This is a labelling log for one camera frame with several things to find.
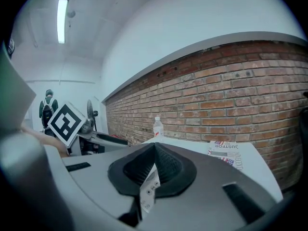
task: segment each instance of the white label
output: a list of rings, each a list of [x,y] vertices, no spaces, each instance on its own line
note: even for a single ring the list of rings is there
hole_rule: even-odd
[[[155,189],[160,186],[158,177],[158,171],[154,164],[144,183],[140,187],[140,206],[146,212],[149,213],[154,205]]]
[[[158,135],[164,135],[164,129],[162,127],[154,127],[153,128],[155,137]]]
[[[207,154],[223,160],[238,170],[243,170],[242,155],[236,142],[211,141]]]

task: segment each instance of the white table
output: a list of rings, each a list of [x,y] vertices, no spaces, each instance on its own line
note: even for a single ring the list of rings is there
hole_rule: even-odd
[[[152,142],[170,144],[202,154],[207,154],[210,145],[206,142],[184,141],[167,137],[164,137],[161,141],[154,137],[144,143]],[[267,190],[277,202],[281,201],[283,196],[280,187],[256,148],[251,143],[238,143],[238,150],[243,161],[242,172]]]

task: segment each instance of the fluorescent light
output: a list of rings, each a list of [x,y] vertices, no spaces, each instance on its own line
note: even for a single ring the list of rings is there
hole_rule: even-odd
[[[59,44],[65,43],[65,16],[68,0],[59,0],[57,14],[57,29]]]

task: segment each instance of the black slot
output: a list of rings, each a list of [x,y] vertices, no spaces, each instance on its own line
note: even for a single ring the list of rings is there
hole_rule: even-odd
[[[265,212],[237,184],[222,188],[248,224],[264,215]]]
[[[71,171],[83,169],[83,168],[90,167],[90,166],[91,165],[89,163],[81,163],[81,164],[73,164],[73,165],[66,166],[66,169],[68,172],[71,172]]]

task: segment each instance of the gray panel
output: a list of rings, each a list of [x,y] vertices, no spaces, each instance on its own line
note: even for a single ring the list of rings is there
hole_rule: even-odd
[[[127,147],[116,152],[107,152],[95,155],[73,156],[63,158],[64,164],[73,165],[87,162],[91,167],[70,172],[72,178],[81,190],[115,218],[129,212],[133,197],[121,195],[108,178],[108,168],[117,159],[122,158],[144,145]]]
[[[107,170],[115,160],[146,144],[115,152],[64,158],[65,165],[88,162],[91,167],[71,172],[81,190],[101,209],[115,218],[129,211],[132,197],[120,195],[110,183]],[[176,146],[165,146],[189,159],[197,167],[193,184],[177,197],[156,199],[147,217],[138,225],[153,230],[234,230],[246,225],[222,186],[236,182],[263,210],[275,205],[272,197],[258,184],[225,162]]]
[[[75,231],[133,231],[132,227],[123,224],[117,219],[107,214],[95,202],[90,200],[86,192],[76,184],[70,173],[64,166],[59,153],[52,146],[45,146],[51,173],[58,191],[63,197],[70,210]],[[84,162],[83,158],[96,157],[103,154],[91,156],[76,156],[65,158],[70,164]]]
[[[197,167],[197,177],[180,196],[156,199],[147,218],[139,224],[140,229],[229,231],[245,226],[246,222],[222,189],[224,184],[232,182],[236,182],[265,211],[275,205],[261,186],[225,162],[176,146],[165,146],[191,159]]]

